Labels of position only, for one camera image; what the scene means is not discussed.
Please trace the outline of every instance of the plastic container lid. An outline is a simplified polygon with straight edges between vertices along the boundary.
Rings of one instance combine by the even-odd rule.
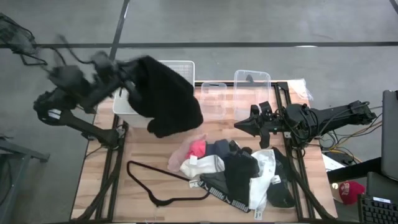
[[[238,70],[234,78],[234,118],[249,118],[251,105],[268,101],[271,76],[266,72]]]
[[[226,114],[225,103],[225,83],[202,83],[200,93],[200,109],[205,120],[223,119]]]

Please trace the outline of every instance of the gray floor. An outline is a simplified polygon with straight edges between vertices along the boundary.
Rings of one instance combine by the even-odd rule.
[[[0,0],[0,12],[30,29],[38,43],[58,33],[73,43],[111,43],[123,0]],[[132,0],[121,42],[333,42],[398,41],[398,15],[388,0]],[[76,49],[88,58],[96,49]],[[193,60],[197,80],[232,79],[237,69],[268,72],[272,79],[304,78],[312,106],[354,100],[381,105],[382,91],[398,86],[398,47],[261,49],[119,49],[128,59],[149,54],[159,60]],[[53,53],[42,52],[51,60]],[[71,57],[65,53],[68,62]],[[32,149],[51,153],[47,164],[32,161],[13,223],[68,220],[87,141],[70,128],[41,123],[33,101],[53,85],[37,67],[0,50],[0,133]],[[90,67],[83,67],[90,74]],[[92,121],[93,116],[76,114]],[[352,133],[358,126],[338,130]],[[380,156],[380,130],[345,146],[362,160]],[[339,214],[352,212],[338,205]]]

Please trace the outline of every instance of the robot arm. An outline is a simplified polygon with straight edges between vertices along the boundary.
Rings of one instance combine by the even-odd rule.
[[[118,145],[120,134],[115,129],[100,129],[74,117],[71,110],[81,106],[86,113],[95,113],[94,107],[111,96],[118,88],[126,88],[136,101],[141,99],[134,88],[134,80],[142,74],[137,60],[115,62],[105,52],[97,52],[92,58],[96,74],[94,82],[84,78],[76,65],[55,67],[49,80],[57,87],[45,92],[34,102],[38,118],[52,126],[69,126],[82,132],[85,138],[96,138],[110,148]]]
[[[283,111],[273,113],[268,102],[252,105],[250,117],[234,124],[238,128],[253,136],[260,136],[260,146],[269,146],[269,133],[288,133],[292,146],[303,148],[316,136],[322,136],[334,129],[347,124],[370,124],[376,114],[368,107],[368,102],[352,102],[348,105],[337,106],[325,110],[309,108],[306,104],[291,104]]]

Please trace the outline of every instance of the black cloth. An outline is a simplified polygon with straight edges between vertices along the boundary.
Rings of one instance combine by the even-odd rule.
[[[187,182],[189,182],[190,179],[185,178],[185,177],[181,177],[181,176],[179,176],[179,175],[176,175],[176,174],[173,174],[173,173],[170,173],[170,172],[167,172],[167,171],[164,171],[164,170],[155,168],[155,167],[151,167],[151,166],[148,166],[148,165],[145,165],[145,164],[141,164],[141,163],[139,163],[139,162],[135,162],[135,161],[129,161],[129,162],[127,162],[127,174],[128,174],[135,182],[137,182],[137,184],[140,185],[140,186],[148,193],[149,200],[151,200],[151,202],[154,203],[154,204],[156,205],[156,207],[170,205],[171,203],[176,202],[176,201],[203,200],[203,199],[207,198],[207,197],[210,195],[210,192],[207,192],[203,197],[196,197],[196,198],[194,198],[194,197],[170,198],[170,199],[168,199],[168,200],[159,200],[159,199],[157,199],[157,198],[155,197],[155,195],[152,193],[152,191],[149,190],[149,188],[147,188],[147,186],[145,186],[141,181],[139,181],[139,180],[131,173],[131,171],[130,171],[130,165],[131,165],[131,164],[135,164],[135,165],[138,165],[138,166],[141,166],[141,167],[145,167],[145,168],[148,168],[148,169],[157,171],[157,172],[161,172],[161,173],[163,173],[163,174],[167,174],[167,175],[170,175],[170,176],[172,176],[172,177],[176,177],[176,178],[178,178],[178,179],[185,180],[185,181],[187,181]]]
[[[177,72],[150,56],[138,60],[133,82],[140,98],[129,97],[140,115],[154,118],[148,131],[162,138],[199,127],[203,122],[193,86]]]
[[[292,208],[295,205],[294,198],[288,189],[288,180],[281,162],[276,161],[275,175],[280,178],[279,183],[271,183],[267,190],[267,198],[272,206],[277,208]]]
[[[205,156],[217,155],[221,159],[224,159],[229,153],[229,142],[226,139],[217,140],[214,144],[206,143]]]
[[[218,190],[222,191],[224,194],[229,194],[228,188],[226,186],[226,179],[224,172],[215,172],[212,174],[202,174],[200,179],[212,184]]]
[[[272,148],[275,154],[275,175],[280,178],[279,183],[271,183],[267,190],[267,199],[272,206],[278,208],[294,207],[295,201],[288,189],[288,178],[286,175],[289,160],[276,147]]]
[[[258,176],[257,159],[246,151],[229,154],[224,159],[225,179],[229,194],[246,206],[249,205],[250,178]]]
[[[237,152],[237,151],[241,150],[241,148],[238,146],[236,141],[232,140],[229,142],[229,150],[231,152]]]
[[[251,149],[250,147],[243,147],[242,150],[247,152],[250,155],[253,153],[253,149]]]

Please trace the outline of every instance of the wooden table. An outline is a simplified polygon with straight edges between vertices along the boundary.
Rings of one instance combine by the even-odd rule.
[[[293,89],[290,88],[289,91],[292,103],[308,104],[308,101],[300,99]],[[153,134],[149,134],[145,128],[130,128],[124,147],[118,196],[114,208],[114,222],[154,222],[155,219],[157,222],[255,222],[253,211],[244,213],[212,195],[201,201],[173,202],[166,207],[156,208],[149,200],[147,192],[135,183],[126,172],[126,164],[130,160],[167,170],[167,162],[171,153],[178,149],[180,143],[186,137],[193,134],[208,133],[207,141],[224,138],[234,139],[241,146],[248,146],[254,151],[260,150],[259,137],[254,138],[234,128],[233,124],[236,121],[233,119],[233,89],[228,88],[227,92],[227,112],[222,120],[205,121],[197,129],[162,139],[157,139]],[[269,103],[272,106],[272,110],[275,111],[277,109],[275,94],[274,91],[271,92]],[[200,98],[200,88],[196,88],[195,96],[198,99]],[[112,105],[113,101],[110,99],[99,105],[94,122],[95,125],[105,129],[111,128],[113,120]],[[87,153],[95,150],[98,146],[98,142],[89,143]],[[282,133],[271,134],[271,146],[275,146],[285,153]],[[304,162],[310,190],[326,210],[337,217],[321,151],[316,146],[308,147],[305,150]],[[98,193],[105,157],[106,150],[99,150],[86,159],[76,193],[72,218],[82,214]],[[190,189],[188,183],[183,180],[143,167],[133,166],[131,172],[161,200],[174,197],[201,197],[205,194],[205,191],[201,188]],[[304,217],[307,217],[305,197],[300,188],[299,192]],[[109,196],[105,198],[105,211],[108,209],[108,201]],[[297,221],[295,209],[275,208],[268,203],[263,214],[263,222],[276,221]]]

